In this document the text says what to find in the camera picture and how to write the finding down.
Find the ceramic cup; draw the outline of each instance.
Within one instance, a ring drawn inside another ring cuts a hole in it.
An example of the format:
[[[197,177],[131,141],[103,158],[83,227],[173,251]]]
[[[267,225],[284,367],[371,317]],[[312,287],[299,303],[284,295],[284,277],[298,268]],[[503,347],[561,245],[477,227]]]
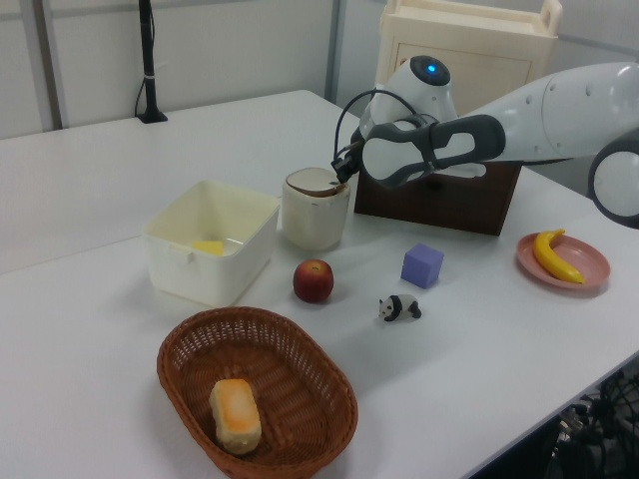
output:
[[[287,176],[282,191],[282,229],[302,249],[327,249],[339,242],[348,211],[350,187],[322,168]]]

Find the black pole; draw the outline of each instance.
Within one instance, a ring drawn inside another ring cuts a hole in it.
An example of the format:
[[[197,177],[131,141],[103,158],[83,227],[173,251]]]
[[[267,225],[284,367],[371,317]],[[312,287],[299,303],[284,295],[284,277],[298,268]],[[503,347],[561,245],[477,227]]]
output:
[[[144,62],[144,90],[147,96],[147,111],[138,115],[138,118],[142,123],[166,122],[167,116],[158,110],[158,102],[156,100],[151,0],[140,0],[140,32],[142,34],[142,60]]]

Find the red apple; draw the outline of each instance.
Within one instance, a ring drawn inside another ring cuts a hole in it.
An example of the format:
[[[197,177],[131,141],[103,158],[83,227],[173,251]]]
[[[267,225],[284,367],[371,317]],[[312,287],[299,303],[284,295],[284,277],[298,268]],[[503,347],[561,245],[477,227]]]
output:
[[[293,275],[293,289],[299,299],[306,302],[321,302],[332,291],[332,269],[321,259],[307,259],[298,264]]]

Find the purple cube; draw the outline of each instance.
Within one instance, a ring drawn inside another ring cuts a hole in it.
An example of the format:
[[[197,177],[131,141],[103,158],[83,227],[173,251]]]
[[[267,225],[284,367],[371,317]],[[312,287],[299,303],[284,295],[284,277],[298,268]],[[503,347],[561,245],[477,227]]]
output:
[[[403,258],[401,278],[419,287],[429,287],[437,281],[443,264],[443,252],[418,243]]]

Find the panda figurine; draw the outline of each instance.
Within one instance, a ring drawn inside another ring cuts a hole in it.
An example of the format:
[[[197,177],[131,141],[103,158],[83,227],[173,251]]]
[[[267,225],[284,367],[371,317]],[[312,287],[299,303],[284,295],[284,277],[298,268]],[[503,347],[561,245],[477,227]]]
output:
[[[410,294],[394,294],[386,301],[379,300],[379,317],[386,322],[395,321],[403,312],[418,319],[421,317],[419,304]]]

